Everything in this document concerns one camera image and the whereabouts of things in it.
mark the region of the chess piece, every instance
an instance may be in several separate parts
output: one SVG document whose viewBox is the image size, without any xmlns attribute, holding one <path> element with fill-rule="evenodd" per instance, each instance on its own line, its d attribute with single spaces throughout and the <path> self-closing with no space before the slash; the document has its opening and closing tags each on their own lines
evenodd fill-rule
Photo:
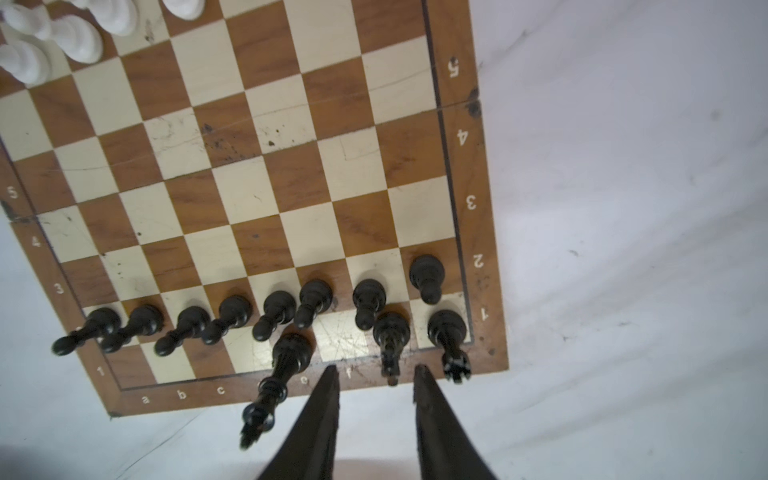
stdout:
<svg viewBox="0 0 768 480">
<path fill-rule="evenodd" d="M 240 431 L 240 448 L 245 450 L 275 424 L 275 408 L 288 396 L 288 380 L 310 364 L 313 348 L 299 333 L 280 337 L 272 349 L 272 375 L 259 383 L 259 397 L 243 410 L 245 425 Z"/>
<path fill-rule="evenodd" d="M 469 380 L 472 376 L 469 357 L 458 347 L 467 335 L 467 326 L 462 316 L 452 310 L 435 312 L 429 317 L 427 335 L 435 346 L 445 350 L 442 354 L 445 377 L 454 383 L 461 383 L 462 377 Z"/>
<path fill-rule="evenodd" d="M 441 286 L 445 280 L 445 269 L 440 260 L 432 255 L 421 255 L 411 263 L 408 277 L 429 305 L 437 305 L 442 296 Z"/>
<path fill-rule="evenodd" d="M 142 305 L 133 309 L 128 316 L 128 323 L 117 332 L 106 335 L 101 340 L 101 351 L 117 352 L 127 345 L 136 335 L 148 336 L 163 329 L 163 313 L 152 305 Z"/>
<path fill-rule="evenodd" d="M 386 292 L 381 283 L 374 279 L 365 279 L 358 283 L 352 292 L 352 301 L 357 308 L 355 324 L 361 330 L 370 330 L 376 320 L 376 314 L 384 310 Z"/>
<path fill-rule="evenodd" d="M 154 344 L 154 352 L 158 356 L 169 356 L 185 339 L 199 337 L 209 322 L 208 312 L 199 306 L 189 306 L 181 310 L 176 328 Z"/>
<path fill-rule="evenodd" d="M 72 60 L 95 63 L 101 58 L 104 44 L 96 27 L 76 15 L 51 20 L 43 8 L 30 10 L 20 5 L 3 5 L 5 22 L 23 34 L 41 40 L 52 40 Z"/>
<path fill-rule="evenodd" d="M 197 20 L 205 8 L 205 0 L 163 0 L 163 4 L 182 20 Z"/>
<path fill-rule="evenodd" d="M 232 329 L 239 329 L 248 323 L 253 315 L 253 307 L 250 302 L 240 295 L 232 295 L 224 299 L 219 305 L 219 318 L 209 323 L 203 330 L 203 343 L 213 345 L 221 340 Z"/>
<path fill-rule="evenodd" d="M 330 308 L 333 290 L 322 280 L 310 280 L 301 287 L 299 301 L 301 305 L 296 310 L 293 323 L 300 329 L 309 328 L 318 313 L 323 313 Z"/>
<path fill-rule="evenodd" d="M 373 327 L 373 339 L 382 350 L 382 376 L 389 386 L 395 386 L 400 377 L 400 354 L 411 339 L 408 320 L 396 312 L 384 313 Z"/>
<path fill-rule="evenodd" d="M 0 67 L 27 85 L 40 85 L 51 75 L 51 62 L 40 48 L 17 40 L 0 45 Z"/>
<path fill-rule="evenodd" d="M 139 14 L 131 0 L 67 0 L 90 10 L 96 22 L 113 35 L 127 37 L 139 26 Z"/>
<path fill-rule="evenodd" d="M 102 307 L 88 314 L 81 329 L 70 332 L 69 335 L 53 342 L 51 350 L 59 356 L 67 355 L 82 346 L 85 340 L 109 335 L 118 328 L 120 328 L 119 315 L 111 308 Z"/>
<path fill-rule="evenodd" d="M 257 342 L 266 342 L 279 324 L 293 320 L 296 313 L 296 301 L 293 295 L 282 290 L 270 293 L 264 300 L 264 314 L 253 326 L 253 338 Z"/>
</svg>

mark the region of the chessboard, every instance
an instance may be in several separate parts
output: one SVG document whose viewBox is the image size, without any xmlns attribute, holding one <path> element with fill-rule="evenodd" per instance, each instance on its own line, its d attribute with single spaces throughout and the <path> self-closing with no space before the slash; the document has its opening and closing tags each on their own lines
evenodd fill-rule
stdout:
<svg viewBox="0 0 768 480">
<path fill-rule="evenodd" d="M 192 22 L 136 5 L 140 31 L 100 29 L 93 65 L 0 25 L 51 62 L 39 86 L 0 75 L 0 200 L 64 331 L 101 306 L 164 314 L 115 353 L 77 349 L 109 415 L 253 401 L 280 332 L 258 343 L 250 327 L 270 292 L 298 299 L 313 278 L 334 299 L 292 396 L 331 363 L 342 389 L 386 385 L 354 322 L 365 278 L 412 324 L 401 382 L 418 363 L 442 376 L 426 323 L 444 308 L 468 325 L 474 374 L 508 368 L 468 0 L 207 0 Z M 408 281 L 424 253 L 445 266 L 436 306 Z M 183 308 L 214 318 L 232 294 L 253 304 L 245 327 L 155 355 Z"/>
</svg>

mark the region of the cream square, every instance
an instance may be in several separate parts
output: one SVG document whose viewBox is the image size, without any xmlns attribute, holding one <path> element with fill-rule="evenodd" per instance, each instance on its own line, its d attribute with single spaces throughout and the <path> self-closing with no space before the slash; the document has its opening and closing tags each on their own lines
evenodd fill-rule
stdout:
<svg viewBox="0 0 768 480">
<path fill-rule="evenodd" d="M 219 0 L 225 18 L 254 10 L 277 0 Z"/>
<path fill-rule="evenodd" d="M 285 0 L 301 72 L 360 55 L 351 0 Z"/>
<path fill-rule="evenodd" d="M 254 341 L 251 330 L 232 329 L 222 338 L 235 373 L 272 369 L 272 346 Z"/>
<path fill-rule="evenodd" d="M 165 184 L 147 185 L 120 194 L 139 243 L 181 237 L 181 225 Z"/>
<path fill-rule="evenodd" d="M 164 292 L 160 294 L 160 297 L 163 299 L 170 322 L 174 324 L 174 327 L 181 311 L 189 306 L 199 306 L 209 315 L 214 313 L 210 308 L 210 303 L 208 303 L 208 295 L 202 286 L 191 286 L 182 290 Z"/>
<path fill-rule="evenodd" d="M 387 303 L 409 300 L 406 272 L 402 268 L 399 248 L 347 257 L 346 268 L 352 285 L 357 285 L 366 278 L 378 280 L 386 291 Z"/>
<path fill-rule="evenodd" d="M 411 315 L 413 316 L 411 327 L 416 337 L 416 344 L 420 349 L 435 346 L 427 334 L 427 325 L 429 324 L 429 317 L 439 310 L 453 310 L 462 316 L 465 324 L 467 323 L 467 303 L 464 300 L 463 292 L 443 295 L 437 305 L 428 305 L 421 299 L 411 300 Z M 464 341 L 469 341 L 469 328 Z"/>
<path fill-rule="evenodd" d="M 446 176 L 390 188 L 389 204 L 401 247 L 455 236 Z"/>
<path fill-rule="evenodd" d="M 53 148 L 29 91 L 0 98 L 0 138 L 13 161 Z"/>
<path fill-rule="evenodd" d="M 312 324 L 317 349 L 324 362 L 368 356 L 366 335 L 355 324 L 356 310 L 325 313 Z"/>
<path fill-rule="evenodd" d="M 127 37 L 112 35 L 114 46 L 117 47 L 120 56 L 161 43 L 169 38 L 160 1 L 134 0 L 134 3 L 139 14 L 139 27 Z"/>
<path fill-rule="evenodd" d="M 224 20 L 170 40 L 192 105 L 243 91 L 230 33 Z"/>
<path fill-rule="evenodd" d="M 43 15 L 46 18 L 50 18 L 48 10 L 44 6 L 38 6 L 32 9 L 38 15 Z M 56 42 L 52 40 L 43 41 L 33 35 L 24 35 L 23 33 L 11 28 L 5 22 L 0 23 L 0 31 L 2 31 L 3 37 L 7 43 L 12 43 L 14 40 L 22 40 L 33 44 L 35 47 L 40 48 L 48 62 L 51 64 L 51 74 L 47 81 L 56 80 L 57 78 L 64 77 L 72 73 L 67 62 L 67 55 L 56 45 Z"/>
<path fill-rule="evenodd" d="M 192 108 L 147 120 L 144 129 L 165 180 L 210 168 Z"/>
<path fill-rule="evenodd" d="M 54 150 L 78 203 L 118 192 L 107 158 L 96 137 L 65 145 Z"/>
<path fill-rule="evenodd" d="M 155 342 L 142 343 L 141 351 L 147 357 L 147 363 L 157 383 L 183 382 L 194 380 L 194 371 L 184 348 L 179 347 L 169 356 L 158 356 L 154 352 Z"/>
<path fill-rule="evenodd" d="M 214 168 L 214 179 L 230 223 L 277 215 L 277 202 L 263 157 Z"/>
<path fill-rule="evenodd" d="M 96 309 L 100 309 L 103 307 L 107 307 L 109 309 L 112 309 L 119 317 L 120 317 L 120 326 L 126 326 L 128 323 L 128 314 L 125 312 L 125 308 L 123 307 L 123 304 L 120 302 L 114 302 L 114 303 L 105 303 L 104 305 L 94 305 L 94 306 L 86 306 L 83 309 L 83 315 L 88 316 L 89 313 L 93 312 Z M 139 341 L 138 338 L 135 336 L 131 337 L 131 341 L 126 343 L 124 346 L 134 346 L 138 345 Z"/>
<path fill-rule="evenodd" d="M 39 214 L 38 221 L 59 263 L 98 255 L 77 205 Z"/>
<path fill-rule="evenodd" d="M 317 138 L 301 75 L 250 88 L 245 96 L 263 153 Z"/>
<path fill-rule="evenodd" d="M 362 66 L 377 124 L 435 108 L 426 37 L 366 53 Z"/>
<path fill-rule="evenodd" d="M 280 214 L 294 266 L 344 258 L 333 204 L 312 205 Z"/>
<path fill-rule="evenodd" d="M 374 127 L 317 142 L 331 200 L 386 190 L 379 138 Z"/>
<path fill-rule="evenodd" d="M 245 278 L 243 258 L 229 225 L 190 233 L 184 238 L 203 285 Z"/>
<path fill-rule="evenodd" d="M 120 58 L 72 74 L 96 135 L 141 123 L 134 92 Z"/>
<path fill-rule="evenodd" d="M 253 299 L 259 307 L 259 311 L 262 310 L 264 300 L 272 292 L 277 290 L 283 290 L 293 295 L 296 300 L 296 304 L 299 303 L 299 291 L 301 291 L 301 284 L 299 283 L 299 275 L 296 273 L 295 268 L 286 268 L 285 270 L 276 270 L 269 273 L 260 273 L 259 275 L 252 275 L 248 277 L 250 283 L 250 289 L 253 291 Z"/>
<path fill-rule="evenodd" d="M 160 293 L 140 246 L 104 253 L 101 262 L 120 300 Z"/>
</svg>

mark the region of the black pawn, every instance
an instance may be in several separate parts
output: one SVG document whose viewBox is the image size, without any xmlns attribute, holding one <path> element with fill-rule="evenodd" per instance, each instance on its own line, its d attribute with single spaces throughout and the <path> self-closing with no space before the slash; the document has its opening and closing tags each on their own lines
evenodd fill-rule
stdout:
<svg viewBox="0 0 768 480">
<path fill-rule="evenodd" d="M 134 308 L 128 316 L 128 323 L 117 332 L 105 336 L 101 341 L 104 353 L 117 352 L 136 335 L 154 335 L 163 329 L 163 313 L 152 305 Z"/>
<path fill-rule="evenodd" d="M 411 263 L 408 276 L 421 294 L 422 300 L 429 305 L 437 305 L 442 296 L 442 282 L 445 280 L 445 268 L 432 255 L 421 255 Z"/>
<path fill-rule="evenodd" d="M 370 330 L 376 320 L 376 314 L 386 305 L 384 286 L 374 279 L 366 279 L 358 283 L 352 292 L 352 301 L 357 308 L 355 324 L 361 330 Z"/>
<path fill-rule="evenodd" d="M 293 295 L 282 290 L 270 293 L 264 300 L 264 314 L 253 326 L 253 338 L 257 342 L 266 342 L 278 325 L 290 322 L 295 314 Z"/>
<path fill-rule="evenodd" d="M 53 342 L 51 351 L 58 356 L 68 355 L 82 346 L 85 340 L 109 335 L 119 328 L 120 317 L 113 309 L 107 307 L 96 309 L 88 314 L 81 329 L 70 332 L 69 335 Z"/>
<path fill-rule="evenodd" d="M 275 425 L 275 408 L 288 396 L 288 380 L 306 369 L 312 350 L 310 341 L 299 333 L 288 333 L 277 340 L 272 349 L 272 375 L 259 383 L 259 397 L 243 410 L 241 449 L 250 447 Z"/>
<path fill-rule="evenodd" d="M 208 312 L 199 306 L 189 306 L 179 313 L 176 328 L 166 333 L 154 344 L 154 352 L 159 356 L 169 356 L 184 339 L 197 338 L 210 322 Z"/>
<path fill-rule="evenodd" d="M 253 307 L 250 302 L 240 295 L 232 295 L 224 299 L 219 305 L 219 318 L 209 323 L 201 337 L 206 345 L 213 345 L 221 340 L 230 329 L 239 329 L 248 323 L 253 315 Z"/>
<path fill-rule="evenodd" d="M 400 354 L 411 339 L 408 320 L 396 312 L 381 315 L 373 327 L 373 339 L 382 350 L 382 376 L 389 386 L 395 386 L 400 377 Z"/>
<path fill-rule="evenodd" d="M 293 323 L 300 329 L 309 328 L 315 321 L 318 313 L 328 310 L 333 301 L 333 290 L 328 283 L 322 280 L 310 280 L 304 283 L 299 292 L 299 308 Z"/>
<path fill-rule="evenodd" d="M 462 316 L 452 310 L 435 312 L 429 317 L 427 335 L 435 346 L 445 350 L 442 354 L 445 377 L 454 383 L 461 383 L 462 378 L 469 380 L 472 376 L 469 357 L 458 347 L 467 335 L 467 326 Z"/>
</svg>

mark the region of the white chess piece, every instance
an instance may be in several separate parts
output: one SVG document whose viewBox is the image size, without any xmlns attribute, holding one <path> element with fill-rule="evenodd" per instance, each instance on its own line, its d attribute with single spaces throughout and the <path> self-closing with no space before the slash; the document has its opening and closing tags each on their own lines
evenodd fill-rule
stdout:
<svg viewBox="0 0 768 480">
<path fill-rule="evenodd" d="M 101 27 L 113 35 L 126 37 L 136 31 L 139 14 L 131 0 L 67 0 L 88 9 Z"/>
<path fill-rule="evenodd" d="M 51 20 L 45 13 L 20 5 L 3 5 L 5 23 L 41 40 L 53 40 L 69 58 L 81 63 L 95 63 L 101 58 L 104 44 L 96 27 L 75 15 Z"/>
<path fill-rule="evenodd" d="M 40 85 L 51 74 L 51 64 L 43 51 L 21 40 L 0 45 L 0 67 L 27 85 Z"/>
<path fill-rule="evenodd" d="M 205 0 L 163 0 L 168 11 L 182 20 L 195 20 L 203 14 Z"/>
</svg>

